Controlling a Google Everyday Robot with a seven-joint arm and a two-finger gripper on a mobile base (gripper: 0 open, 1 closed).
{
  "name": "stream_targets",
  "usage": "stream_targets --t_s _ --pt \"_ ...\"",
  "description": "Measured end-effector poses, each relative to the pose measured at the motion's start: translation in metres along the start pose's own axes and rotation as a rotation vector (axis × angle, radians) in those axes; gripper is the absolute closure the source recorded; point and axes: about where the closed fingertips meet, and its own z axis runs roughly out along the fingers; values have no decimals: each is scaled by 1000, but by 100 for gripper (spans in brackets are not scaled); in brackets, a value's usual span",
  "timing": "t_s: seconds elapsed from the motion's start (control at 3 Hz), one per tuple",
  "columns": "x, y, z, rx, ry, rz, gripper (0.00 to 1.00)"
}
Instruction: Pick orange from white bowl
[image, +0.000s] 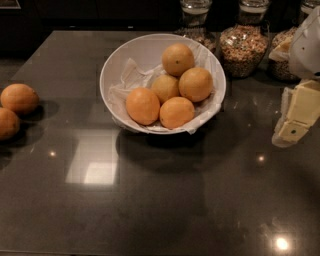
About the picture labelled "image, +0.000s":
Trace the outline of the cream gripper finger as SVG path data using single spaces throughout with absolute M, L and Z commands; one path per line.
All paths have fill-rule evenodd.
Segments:
M 274 39 L 272 41 L 273 48 L 269 53 L 269 58 L 275 62 L 288 61 L 292 39 L 292 36 Z
M 286 87 L 280 112 L 272 143 L 286 148 L 297 144 L 320 118 L 320 82 L 303 79 L 293 89 Z

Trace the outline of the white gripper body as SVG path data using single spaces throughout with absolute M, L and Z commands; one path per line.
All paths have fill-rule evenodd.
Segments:
M 294 34 L 289 71 L 301 79 L 320 79 L 320 6 L 310 12 Z

